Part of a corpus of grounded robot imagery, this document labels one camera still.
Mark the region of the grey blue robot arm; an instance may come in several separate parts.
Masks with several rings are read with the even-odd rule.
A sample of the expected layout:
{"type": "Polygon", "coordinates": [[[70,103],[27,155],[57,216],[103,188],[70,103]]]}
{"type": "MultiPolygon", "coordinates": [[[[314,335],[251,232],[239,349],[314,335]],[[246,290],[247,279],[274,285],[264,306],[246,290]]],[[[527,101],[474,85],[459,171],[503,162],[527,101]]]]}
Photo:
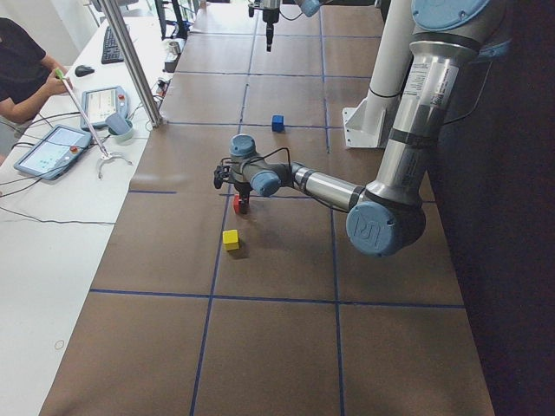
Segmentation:
{"type": "Polygon", "coordinates": [[[231,183],[238,211],[252,192],[269,197],[282,187],[299,190],[347,215],[350,242],[363,254],[385,257],[424,232],[419,194],[429,157],[444,125],[460,71],[491,61],[510,44],[510,1],[385,1],[387,11],[366,98],[343,112],[346,143],[383,147],[377,176],[355,185],[287,161],[268,163],[246,134],[232,138],[230,154],[213,174],[231,183]]]}

